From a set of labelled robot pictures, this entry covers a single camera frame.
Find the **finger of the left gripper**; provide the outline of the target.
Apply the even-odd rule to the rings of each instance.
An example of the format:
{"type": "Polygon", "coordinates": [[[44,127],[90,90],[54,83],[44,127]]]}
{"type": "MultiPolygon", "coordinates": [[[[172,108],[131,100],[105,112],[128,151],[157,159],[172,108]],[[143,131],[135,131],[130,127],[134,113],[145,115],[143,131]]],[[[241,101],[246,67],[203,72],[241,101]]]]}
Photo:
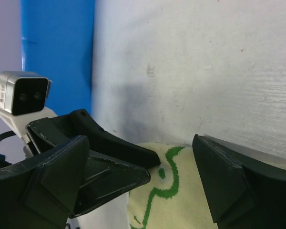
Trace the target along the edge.
{"type": "Polygon", "coordinates": [[[85,109],[69,114],[29,122],[26,130],[40,152],[82,135],[88,138],[90,150],[140,167],[156,167],[158,155],[149,149],[129,143],[100,127],[85,109]]]}
{"type": "Polygon", "coordinates": [[[149,181],[150,173],[143,167],[89,155],[71,218],[85,215],[149,181]]]}

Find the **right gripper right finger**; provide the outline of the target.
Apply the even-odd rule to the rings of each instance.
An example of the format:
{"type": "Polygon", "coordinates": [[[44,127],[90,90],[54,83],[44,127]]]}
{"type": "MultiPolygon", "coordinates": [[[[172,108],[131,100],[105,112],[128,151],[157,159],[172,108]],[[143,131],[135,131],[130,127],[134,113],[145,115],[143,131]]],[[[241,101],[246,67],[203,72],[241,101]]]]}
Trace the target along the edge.
{"type": "Polygon", "coordinates": [[[220,229],[286,229],[286,159],[195,135],[193,154],[220,229]]]}

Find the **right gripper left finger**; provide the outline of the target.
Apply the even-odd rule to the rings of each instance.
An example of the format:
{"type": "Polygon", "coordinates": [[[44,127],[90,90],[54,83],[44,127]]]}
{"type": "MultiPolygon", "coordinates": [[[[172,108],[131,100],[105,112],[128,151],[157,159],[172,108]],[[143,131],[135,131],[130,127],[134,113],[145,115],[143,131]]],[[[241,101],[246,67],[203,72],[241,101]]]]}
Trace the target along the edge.
{"type": "Polygon", "coordinates": [[[63,229],[73,212],[89,153],[77,136],[0,169],[0,229],[63,229]]]}

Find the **cream green patterned towel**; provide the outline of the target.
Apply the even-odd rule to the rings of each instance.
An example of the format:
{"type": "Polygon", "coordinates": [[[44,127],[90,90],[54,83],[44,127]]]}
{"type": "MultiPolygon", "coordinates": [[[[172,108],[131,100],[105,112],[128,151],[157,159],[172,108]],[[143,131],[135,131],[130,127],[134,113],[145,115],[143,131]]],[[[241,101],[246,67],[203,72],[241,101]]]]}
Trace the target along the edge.
{"type": "Polygon", "coordinates": [[[148,184],[129,194],[132,229],[219,229],[213,222],[193,148],[149,143],[161,164],[148,184]]]}

